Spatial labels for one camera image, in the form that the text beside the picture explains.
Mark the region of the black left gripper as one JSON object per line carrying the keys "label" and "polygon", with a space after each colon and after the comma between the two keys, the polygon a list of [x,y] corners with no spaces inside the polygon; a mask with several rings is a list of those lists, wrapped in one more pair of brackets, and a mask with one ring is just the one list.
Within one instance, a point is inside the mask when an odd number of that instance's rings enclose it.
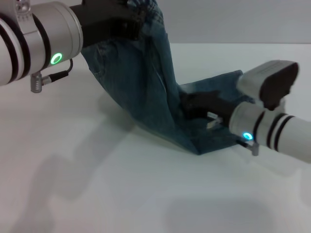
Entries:
{"label": "black left gripper", "polygon": [[71,6],[82,28],[83,48],[111,38],[138,40],[144,14],[136,14],[127,0],[82,0]]}

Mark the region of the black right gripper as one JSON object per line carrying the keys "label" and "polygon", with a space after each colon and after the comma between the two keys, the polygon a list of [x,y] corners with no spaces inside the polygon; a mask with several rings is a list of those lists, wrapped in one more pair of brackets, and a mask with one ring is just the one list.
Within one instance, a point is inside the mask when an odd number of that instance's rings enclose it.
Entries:
{"label": "black right gripper", "polygon": [[220,98],[219,93],[219,91],[211,91],[181,94],[181,108],[185,118],[207,118],[207,113],[210,112],[221,117],[223,124],[229,124],[234,103]]}

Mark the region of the blue denim shorts with cartoon print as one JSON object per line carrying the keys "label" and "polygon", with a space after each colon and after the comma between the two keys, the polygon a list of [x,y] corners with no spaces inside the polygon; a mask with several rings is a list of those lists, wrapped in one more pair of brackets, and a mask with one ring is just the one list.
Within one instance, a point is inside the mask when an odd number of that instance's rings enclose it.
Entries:
{"label": "blue denim shorts with cartoon print", "polygon": [[231,147],[237,136],[218,125],[207,129],[207,119],[186,119],[184,94],[218,91],[233,104],[252,99],[236,88],[240,70],[193,83],[176,82],[168,34],[156,0],[127,0],[147,8],[138,41],[109,39],[82,50],[89,70],[111,98],[143,129],[194,154]]}

